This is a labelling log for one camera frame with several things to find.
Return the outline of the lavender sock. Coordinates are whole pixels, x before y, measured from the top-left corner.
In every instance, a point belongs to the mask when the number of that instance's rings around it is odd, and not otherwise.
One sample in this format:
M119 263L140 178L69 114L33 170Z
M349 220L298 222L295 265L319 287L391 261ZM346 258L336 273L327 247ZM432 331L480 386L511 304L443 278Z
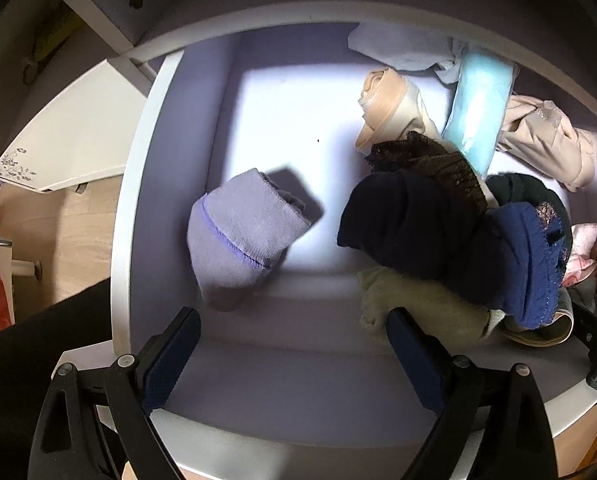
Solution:
M240 308L312 226L304 209L255 168L199 198L187 245L203 304L219 312Z

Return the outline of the beige stocking bundle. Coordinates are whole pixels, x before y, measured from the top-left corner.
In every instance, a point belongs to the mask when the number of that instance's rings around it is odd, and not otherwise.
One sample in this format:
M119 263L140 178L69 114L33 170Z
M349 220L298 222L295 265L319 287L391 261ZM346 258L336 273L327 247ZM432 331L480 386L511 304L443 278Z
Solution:
M410 132L433 140L441 135L432 122L419 88L390 67L372 70L358 100L364 125L355 141L358 152L368 155L375 144L401 140Z

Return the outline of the white crumpled cloth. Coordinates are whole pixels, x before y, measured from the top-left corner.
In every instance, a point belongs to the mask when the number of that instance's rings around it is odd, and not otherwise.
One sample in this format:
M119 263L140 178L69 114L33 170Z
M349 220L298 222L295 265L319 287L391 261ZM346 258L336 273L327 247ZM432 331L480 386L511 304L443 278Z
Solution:
M349 49L399 72L433 70L443 84L458 81L463 41L433 30L389 23L361 23L349 33Z

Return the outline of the pink garment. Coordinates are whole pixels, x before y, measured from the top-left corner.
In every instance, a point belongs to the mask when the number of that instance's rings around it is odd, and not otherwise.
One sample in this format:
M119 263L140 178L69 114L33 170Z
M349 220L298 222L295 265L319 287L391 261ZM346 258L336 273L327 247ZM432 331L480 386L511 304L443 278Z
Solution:
M572 247L562 285L574 286L597 275L597 223L571 227Z

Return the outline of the peach garment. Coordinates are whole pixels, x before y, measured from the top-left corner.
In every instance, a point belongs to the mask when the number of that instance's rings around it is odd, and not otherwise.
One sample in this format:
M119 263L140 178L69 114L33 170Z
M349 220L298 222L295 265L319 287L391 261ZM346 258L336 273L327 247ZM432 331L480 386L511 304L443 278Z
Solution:
M574 127L553 101L513 94L497 150L519 158L570 192L594 181L597 133Z

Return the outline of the black sock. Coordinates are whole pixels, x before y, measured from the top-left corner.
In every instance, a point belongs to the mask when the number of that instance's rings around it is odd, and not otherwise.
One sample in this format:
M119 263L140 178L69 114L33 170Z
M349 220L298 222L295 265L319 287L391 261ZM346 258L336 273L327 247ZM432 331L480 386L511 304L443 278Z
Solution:
M370 174L349 195L337 243L365 252L381 266L436 281L451 279L436 255L465 254L488 266L497 242L487 217L491 200L498 207L552 206L561 222L562 255L570 255L568 209L538 178L505 172L480 180L460 152L415 132L372 145L366 160Z

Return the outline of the navy lace underwear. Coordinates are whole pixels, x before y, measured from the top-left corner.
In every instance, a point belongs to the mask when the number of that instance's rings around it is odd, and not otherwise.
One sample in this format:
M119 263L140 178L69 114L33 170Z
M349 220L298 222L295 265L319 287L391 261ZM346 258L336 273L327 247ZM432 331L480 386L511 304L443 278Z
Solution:
M567 240L553 205L516 202L489 213L499 235L503 282L493 307L528 330L551 322L568 259Z

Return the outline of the pale green knit sock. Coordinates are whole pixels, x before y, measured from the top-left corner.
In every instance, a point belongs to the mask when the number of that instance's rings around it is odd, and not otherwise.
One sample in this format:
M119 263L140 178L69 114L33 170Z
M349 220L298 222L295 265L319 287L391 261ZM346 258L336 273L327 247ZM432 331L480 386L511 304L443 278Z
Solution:
M361 289L361 327L372 338L387 342L387 315L405 308L426 334L451 353L459 353L487 338L505 312L471 304L442 284L399 274L384 266L357 274Z

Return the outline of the white bed drawer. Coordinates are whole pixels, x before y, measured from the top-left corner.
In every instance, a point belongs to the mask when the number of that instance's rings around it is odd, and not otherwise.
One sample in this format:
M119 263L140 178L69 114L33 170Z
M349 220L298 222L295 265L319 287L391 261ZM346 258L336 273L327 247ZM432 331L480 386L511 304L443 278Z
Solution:
M151 424L175 478L397 479L432 427L392 351L357 325L355 274L367 264L335 231L361 177L353 136L370 62L354 23L413 25L470 39L518 63L522 86L562 92L597 120L597 88L491 32L394 6L252 9L157 40L163 58L138 120L116 214L112 336L64 353L85 368L137 352L180 309L202 335ZM202 307L186 243L193 203L236 174L266 174L311 225L244 307Z

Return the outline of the teal cloth in plastic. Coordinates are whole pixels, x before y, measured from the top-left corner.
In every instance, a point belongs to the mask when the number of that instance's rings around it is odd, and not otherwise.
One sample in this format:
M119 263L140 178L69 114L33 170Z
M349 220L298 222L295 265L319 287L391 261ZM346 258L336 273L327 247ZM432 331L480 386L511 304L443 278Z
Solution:
M492 162L518 69L501 56L468 44L463 50L451 114L442 138L485 176Z

